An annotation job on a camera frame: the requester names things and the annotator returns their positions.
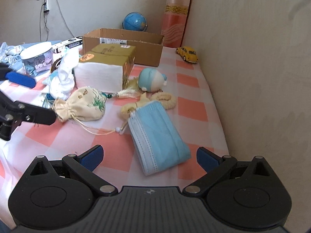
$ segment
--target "curtain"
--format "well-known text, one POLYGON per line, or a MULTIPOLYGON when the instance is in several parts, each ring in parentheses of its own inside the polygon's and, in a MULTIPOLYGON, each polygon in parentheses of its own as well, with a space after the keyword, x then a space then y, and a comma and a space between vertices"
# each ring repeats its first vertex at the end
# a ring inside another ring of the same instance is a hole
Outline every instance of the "curtain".
POLYGON ((180 47, 183 38, 190 0, 166 0, 162 23, 164 46, 180 47))

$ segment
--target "container with white lid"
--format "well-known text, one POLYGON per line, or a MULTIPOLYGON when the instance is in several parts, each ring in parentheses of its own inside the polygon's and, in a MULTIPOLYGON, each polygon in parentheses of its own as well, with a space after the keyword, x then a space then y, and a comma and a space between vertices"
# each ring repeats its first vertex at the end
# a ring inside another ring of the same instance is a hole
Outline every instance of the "container with white lid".
POLYGON ((51 42, 38 43, 21 52, 26 74, 36 77, 44 71, 50 70, 53 64, 53 52, 51 42))

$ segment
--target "globe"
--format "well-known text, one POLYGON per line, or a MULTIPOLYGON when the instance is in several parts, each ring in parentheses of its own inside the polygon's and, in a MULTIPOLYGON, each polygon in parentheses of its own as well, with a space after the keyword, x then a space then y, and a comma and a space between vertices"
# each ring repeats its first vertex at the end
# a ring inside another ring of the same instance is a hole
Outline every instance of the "globe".
POLYGON ((122 26, 124 30, 144 32, 147 30, 147 20, 142 14, 132 12, 124 18, 122 26))

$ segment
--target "beige wall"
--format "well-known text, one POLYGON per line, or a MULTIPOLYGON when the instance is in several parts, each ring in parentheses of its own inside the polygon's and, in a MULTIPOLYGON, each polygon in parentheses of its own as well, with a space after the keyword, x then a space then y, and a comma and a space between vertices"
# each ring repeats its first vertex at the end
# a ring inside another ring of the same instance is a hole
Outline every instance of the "beige wall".
MULTIPOLYGON (((160 33, 166 0, 58 0, 63 16, 75 36, 97 28, 121 28, 124 17, 133 11, 142 13, 148 32, 160 33)), ((39 13, 43 0, 0 0, 0 43, 10 45, 38 42, 39 13)), ((49 40, 71 38, 60 15, 56 0, 49 0, 49 40)))
POLYGON ((197 50, 231 154, 262 155, 288 189, 291 232, 311 227, 311 0, 192 0, 197 50))

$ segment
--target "toy car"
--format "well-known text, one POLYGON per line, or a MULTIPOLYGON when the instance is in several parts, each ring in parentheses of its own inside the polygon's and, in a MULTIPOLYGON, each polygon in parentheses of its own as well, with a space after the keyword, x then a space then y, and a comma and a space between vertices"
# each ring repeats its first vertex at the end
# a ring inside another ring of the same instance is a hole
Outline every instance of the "toy car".
POLYGON ((197 63, 198 58, 195 50, 189 46, 178 47, 176 53, 179 54, 184 61, 197 63))

